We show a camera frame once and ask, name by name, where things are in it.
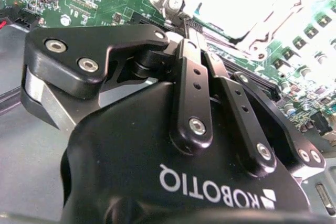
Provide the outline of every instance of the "motherboard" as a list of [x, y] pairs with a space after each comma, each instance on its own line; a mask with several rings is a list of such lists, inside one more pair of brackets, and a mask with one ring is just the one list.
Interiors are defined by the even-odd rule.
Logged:
[[[229, 6], [228, 1], [208, 1], [0, 0], [0, 9], [17, 5], [36, 15], [39, 27], [152, 23], [172, 30], [177, 15], [191, 17], [204, 27], [209, 51], [221, 56], [232, 72], [244, 71], [258, 82], [298, 129], [304, 132], [311, 121], [320, 123], [321, 136], [334, 143], [336, 0], [270, 0], [259, 21], [238, 33], [228, 26], [238, 27], [245, 18], [233, 17], [244, 10], [248, 15], [248, 6], [256, 3], [246, 0], [235, 12], [236, 2]], [[219, 6], [226, 9], [216, 10]], [[211, 20], [209, 13], [219, 21]]]

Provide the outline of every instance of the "screw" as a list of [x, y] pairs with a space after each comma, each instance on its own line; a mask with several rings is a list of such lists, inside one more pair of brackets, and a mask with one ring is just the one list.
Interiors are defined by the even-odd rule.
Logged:
[[317, 154], [316, 151], [310, 151], [310, 153], [311, 153], [311, 155], [313, 156], [313, 158], [315, 159], [315, 161], [316, 161], [317, 163], [321, 163], [321, 162], [322, 162], [322, 160], [321, 160], [319, 154]]
[[243, 80], [243, 82], [248, 83], [248, 79], [245, 76], [243, 76], [242, 74], [240, 75], [240, 78]]
[[271, 152], [264, 144], [261, 143], [257, 144], [257, 150], [265, 160], [271, 160], [272, 158]]
[[90, 73], [96, 72], [99, 68], [98, 64], [94, 60], [91, 60], [89, 58], [81, 58], [78, 61], [78, 66], [82, 70]]
[[189, 126], [196, 135], [201, 136], [206, 132], [204, 123], [197, 118], [191, 118], [189, 120]]
[[164, 34], [162, 34], [162, 33], [159, 32], [159, 31], [156, 31], [156, 32], [155, 32], [155, 35], [156, 35], [158, 38], [160, 38], [160, 39], [163, 39], [163, 38], [164, 38]]
[[308, 153], [305, 152], [304, 150], [300, 149], [299, 150], [299, 154], [300, 156], [302, 157], [302, 159], [306, 162], [309, 162], [310, 161], [310, 157], [308, 156]]
[[45, 46], [49, 51], [56, 52], [58, 54], [67, 50], [67, 46], [62, 41], [56, 39], [47, 40]]

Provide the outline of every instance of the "red wire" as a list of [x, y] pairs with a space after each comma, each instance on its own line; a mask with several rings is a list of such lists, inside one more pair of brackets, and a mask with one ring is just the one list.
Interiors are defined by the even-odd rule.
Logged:
[[7, 21], [2, 21], [0, 23], [0, 29], [3, 28], [5, 25], [7, 25]]

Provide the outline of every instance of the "logo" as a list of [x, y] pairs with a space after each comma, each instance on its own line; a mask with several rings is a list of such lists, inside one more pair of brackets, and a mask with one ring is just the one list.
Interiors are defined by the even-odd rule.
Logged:
[[[164, 164], [160, 167], [160, 184], [161, 186], [171, 193], [181, 192], [184, 196], [192, 197], [199, 200], [208, 200], [212, 203], [223, 202], [228, 207], [238, 208], [262, 208], [268, 210], [275, 209], [276, 195], [271, 189], [263, 189], [264, 195], [258, 196], [248, 191], [241, 189], [232, 189], [229, 186], [221, 185], [220, 187], [211, 180], [206, 180], [203, 183], [199, 183], [196, 176], [192, 176], [192, 184], [188, 184], [188, 176], [186, 173], [182, 173], [181, 176], [173, 169], [167, 168]], [[167, 183], [166, 177], [170, 175], [172, 183]]]

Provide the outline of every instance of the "gray surface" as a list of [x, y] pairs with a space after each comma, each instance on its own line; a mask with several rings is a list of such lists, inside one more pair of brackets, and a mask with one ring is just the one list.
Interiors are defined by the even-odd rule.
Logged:
[[[0, 31], [0, 93], [20, 85], [24, 37], [11, 27]], [[0, 117], [0, 212], [59, 220], [63, 201], [59, 164], [66, 146], [61, 132], [22, 106]], [[26, 222], [1, 213], [0, 223]]]

